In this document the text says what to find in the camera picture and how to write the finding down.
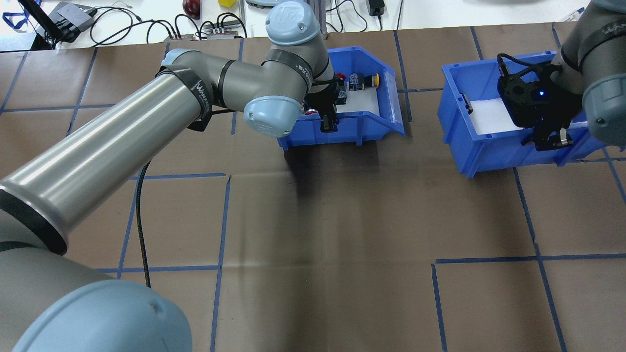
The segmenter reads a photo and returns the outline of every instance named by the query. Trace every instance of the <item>small electrical component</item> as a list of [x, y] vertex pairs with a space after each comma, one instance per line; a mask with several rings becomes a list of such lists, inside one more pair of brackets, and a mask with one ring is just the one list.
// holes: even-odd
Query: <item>small electrical component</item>
[[364, 90], [365, 87], [376, 87], [380, 85], [381, 78], [376, 73], [372, 76], [364, 76], [362, 73], [351, 73], [348, 77], [348, 88], [352, 91]]
[[335, 102], [335, 104], [345, 105], [347, 101], [346, 76], [342, 75], [341, 73], [338, 73], [337, 77], [339, 78], [339, 96], [337, 97], [337, 101]]
[[351, 73], [349, 76], [348, 87], [350, 90], [364, 90], [365, 89], [365, 77], [362, 73]]

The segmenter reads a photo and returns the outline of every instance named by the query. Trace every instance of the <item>light blue joint cap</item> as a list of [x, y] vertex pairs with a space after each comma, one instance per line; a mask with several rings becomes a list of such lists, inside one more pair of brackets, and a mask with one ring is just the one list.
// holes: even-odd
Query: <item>light blue joint cap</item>
[[56, 301], [13, 352], [191, 352], [185, 315], [155, 291], [124, 280], [83, 286]]
[[261, 96], [246, 104], [244, 120], [255, 131], [285, 137], [291, 133], [301, 107], [301, 103], [287, 96]]
[[607, 10], [626, 13], [626, 1], [624, 0], [592, 0], [592, 3]]
[[161, 61], [161, 66], [173, 64], [174, 61], [176, 61], [176, 59], [179, 58], [182, 54], [188, 53], [190, 51], [198, 51], [198, 50], [172, 49], [172, 50], [168, 51], [167, 54], [165, 54], [165, 59], [163, 59], [163, 61]]
[[319, 33], [319, 21], [313, 9], [301, 0], [275, 6], [267, 15], [265, 28], [270, 40], [281, 46], [306, 43]]
[[589, 132], [598, 140], [626, 145], [626, 73], [590, 85], [583, 95]]

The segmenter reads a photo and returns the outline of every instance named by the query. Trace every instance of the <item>power adapter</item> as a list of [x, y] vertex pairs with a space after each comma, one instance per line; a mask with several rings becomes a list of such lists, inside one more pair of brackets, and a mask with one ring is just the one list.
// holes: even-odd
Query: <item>power adapter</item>
[[385, 13], [385, 1], [367, 0], [367, 10], [372, 17], [380, 16]]

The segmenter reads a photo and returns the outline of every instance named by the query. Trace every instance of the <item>robotic arm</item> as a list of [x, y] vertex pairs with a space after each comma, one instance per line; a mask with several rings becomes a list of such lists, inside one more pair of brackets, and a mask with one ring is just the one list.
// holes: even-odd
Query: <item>robotic arm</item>
[[283, 137], [303, 100], [336, 119], [334, 70], [311, 8], [273, 8], [261, 66], [197, 51], [168, 53], [157, 77], [0, 181], [0, 351], [191, 351], [174, 304], [59, 255], [68, 234], [211, 106], [243, 111]]
[[[626, 145], [626, 3], [592, 0], [551, 63], [500, 54], [498, 91], [515, 125], [533, 128], [538, 151], [573, 145], [566, 129], [582, 110], [598, 140]], [[527, 66], [509, 73], [504, 58]], [[523, 77], [536, 74], [538, 80]]]
[[553, 64], [552, 80], [583, 94], [591, 134], [626, 145], [626, 2], [593, 0]]

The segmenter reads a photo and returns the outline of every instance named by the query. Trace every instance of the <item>white table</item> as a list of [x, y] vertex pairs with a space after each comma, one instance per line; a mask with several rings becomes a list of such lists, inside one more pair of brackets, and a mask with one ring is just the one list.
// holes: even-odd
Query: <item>white table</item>
[[[114, 0], [77, 0], [69, 1], [87, 6], [110, 6]], [[325, 0], [326, 8], [334, 7], [334, 0]], [[378, 19], [367, 14], [366, 0], [354, 0], [359, 13], [367, 20], [367, 30], [379, 30]], [[44, 0], [42, 8], [49, 13], [59, 3], [58, 0]], [[132, 6], [142, 19], [166, 19], [173, 22], [174, 17], [183, 13], [182, 0], [125, 0]], [[400, 0], [386, 0], [385, 12], [382, 16], [383, 30], [396, 29]], [[400, 21], [400, 29], [408, 28], [438, 28], [457, 26], [483, 26], [491, 24], [515, 23], [543, 23], [563, 21], [569, 14], [581, 7], [587, 6], [589, 0], [404, 0], [404, 8]], [[0, 0], [1, 11], [20, 10], [17, 0]], [[249, 36], [267, 36], [265, 31], [265, 17], [268, 8], [259, 9], [247, 4], [245, 8], [245, 22]], [[348, 32], [360, 31], [364, 22], [358, 18], [350, 3], [340, 8], [345, 30]], [[222, 12], [239, 13], [239, 7], [225, 8], [217, 0], [202, 0], [202, 21], [215, 21]], [[336, 11], [327, 13], [327, 21], [339, 27]], [[109, 13], [98, 22], [94, 29], [94, 37], [102, 40], [119, 29], [129, 25], [128, 16], [122, 13]], [[181, 33], [193, 33], [195, 29], [185, 18], [178, 20]], [[145, 43], [146, 30], [149, 24], [142, 24], [131, 30], [131, 33], [118, 45]], [[0, 23], [0, 34], [14, 33], [14, 31]], [[151, 42], [162, 41], [167, 36], [161, 26], [151, 30]], [[83, 48], [93, 45], [86, 33], [81, 34], [74, 43], [61, 43], [59, 48]]]

